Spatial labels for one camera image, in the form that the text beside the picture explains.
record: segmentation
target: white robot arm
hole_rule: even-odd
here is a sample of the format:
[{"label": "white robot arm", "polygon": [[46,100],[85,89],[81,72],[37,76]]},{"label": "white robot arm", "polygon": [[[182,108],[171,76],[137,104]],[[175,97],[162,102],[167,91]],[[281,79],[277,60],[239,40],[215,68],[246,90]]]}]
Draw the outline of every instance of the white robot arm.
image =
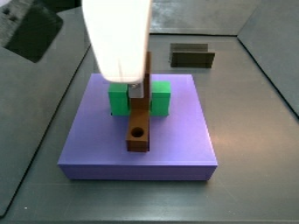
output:
[{"label": "white robot arm", "polygon": [[105,78],[143,82],[153,0],[82,0],[82,8]]}]

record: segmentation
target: hole in block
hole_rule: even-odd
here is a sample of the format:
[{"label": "hole in block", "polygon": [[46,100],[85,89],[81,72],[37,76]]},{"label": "hole in block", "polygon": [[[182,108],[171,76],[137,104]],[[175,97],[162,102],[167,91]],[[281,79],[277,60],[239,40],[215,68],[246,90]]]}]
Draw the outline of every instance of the hole in block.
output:
[{"label": "hole in block", "polygon": [[5,8],[3,13],[5,13],[6,15],[9,15],[10,12],[11,12],[10,9],[9,9],[9,8]]},{"label": "hole in block", "polygon": [[145,130],[139,127],[134,128],[131,131],[133,137],[142,137],[145,133]]},{"label": "hole in block", "polygon": [[17,18],[17,16],[10,16],[9,19],[15,22],[18,18]]}]

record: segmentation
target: purple block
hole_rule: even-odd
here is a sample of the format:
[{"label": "purple block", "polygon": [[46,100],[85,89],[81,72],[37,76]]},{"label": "purple block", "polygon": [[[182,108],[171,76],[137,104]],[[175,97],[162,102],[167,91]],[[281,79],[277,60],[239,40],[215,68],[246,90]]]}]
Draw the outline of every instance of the purple block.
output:
[{"label": "purple block", "polygon": [[153,116],[150,151],[127,151],[129,116],[113,116],[109,82],[93,74],[61,154],[70,179],[209,180],[218,167],[193,76],[154,74],[170,81],[170,115]]}]

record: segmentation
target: gray table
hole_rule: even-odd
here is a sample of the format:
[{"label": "gray table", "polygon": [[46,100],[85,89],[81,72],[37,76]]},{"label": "gray table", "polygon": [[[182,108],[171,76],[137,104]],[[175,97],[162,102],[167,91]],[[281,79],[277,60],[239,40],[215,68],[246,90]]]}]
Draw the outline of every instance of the gray table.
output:
[{"label": "gray table", "polygon": [[[171,43],[209,43],[217,52],[213,69],[171,68]],[[90,74],[99,71],[90,49],[2,221],[299,221],[298,120],[238,39],[151,36],[149,48],[157,74],[195,79],[219,160],[213,179],[65,177],[57,163]]]}]

